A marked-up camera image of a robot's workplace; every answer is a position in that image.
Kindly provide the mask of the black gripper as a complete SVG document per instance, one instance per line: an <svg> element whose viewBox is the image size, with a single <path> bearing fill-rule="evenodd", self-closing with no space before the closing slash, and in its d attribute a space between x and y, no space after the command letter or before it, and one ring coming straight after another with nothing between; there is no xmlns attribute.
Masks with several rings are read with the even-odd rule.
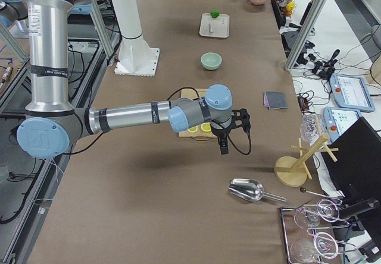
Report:
<svg viewBox="0 0 381 264"><path fill-rule="evenodd" d="M247 109L233 109L231 121L229 125L223 125L216 120L212 122L211 131L219 140L220 153L226 155L229 153L228 140L231 141L229 136L232 130L242 128L246 135L249 137L249 113Z"/></svg>

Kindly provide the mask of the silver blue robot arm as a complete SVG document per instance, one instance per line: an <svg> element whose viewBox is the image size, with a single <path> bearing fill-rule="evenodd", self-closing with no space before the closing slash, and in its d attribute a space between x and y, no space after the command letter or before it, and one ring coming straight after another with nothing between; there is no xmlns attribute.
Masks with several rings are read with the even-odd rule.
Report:
<svg viewBox="0 0 381 264"><path fill-rule="evenodd" d="M121 108L75 108L68 99L67 19L74 7L95 9L91 0L22 0L28 7L32 99L17 130L20 147L30 156L50 159L82 137L116 128L169 122L179 133L209 123L222 154L232 144L230 132L250 132L246 109L232 108L230 90L210 86L201 98L154 101Z"/></svg>

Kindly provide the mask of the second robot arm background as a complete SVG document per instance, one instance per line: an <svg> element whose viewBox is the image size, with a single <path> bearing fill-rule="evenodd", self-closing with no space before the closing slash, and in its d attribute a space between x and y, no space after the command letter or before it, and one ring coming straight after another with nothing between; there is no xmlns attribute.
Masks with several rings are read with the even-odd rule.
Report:
<svg viewBox="0 0 381 264"><path fill-rule="evenodd" d="M28 17L28 10L22 0L1 0L1 24L8 28L15 21Z"/></svg>

